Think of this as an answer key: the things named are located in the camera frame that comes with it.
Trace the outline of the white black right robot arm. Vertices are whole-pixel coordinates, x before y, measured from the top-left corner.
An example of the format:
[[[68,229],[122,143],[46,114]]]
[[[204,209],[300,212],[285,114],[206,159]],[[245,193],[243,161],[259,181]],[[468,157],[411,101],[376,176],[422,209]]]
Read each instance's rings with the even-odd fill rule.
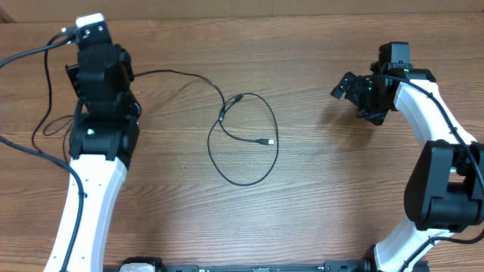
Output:
[[[357,107],[356,116],[382,125],[390,111],[404,117],[420,156],[404,192],[405,217],[360,261],[326,261],[325,271],[428,271],[422,257],[440,242],[476,244],[483,235],[456,234],[483,223],[483,145],[446,106],[436,78],[411,63],[407,42],[379,47],[371,74],[347,72],[330,93]]]

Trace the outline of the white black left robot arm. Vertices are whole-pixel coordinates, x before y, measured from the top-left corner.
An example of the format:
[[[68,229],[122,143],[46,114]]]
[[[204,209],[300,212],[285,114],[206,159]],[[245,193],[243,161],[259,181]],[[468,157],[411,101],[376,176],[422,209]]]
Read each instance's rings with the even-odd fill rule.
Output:
[[[67,67],[79,102],[70,136],[67,198],[46,271],[101,271],[113,207],[139,136],[131,58],[111,42],[79,43]]]

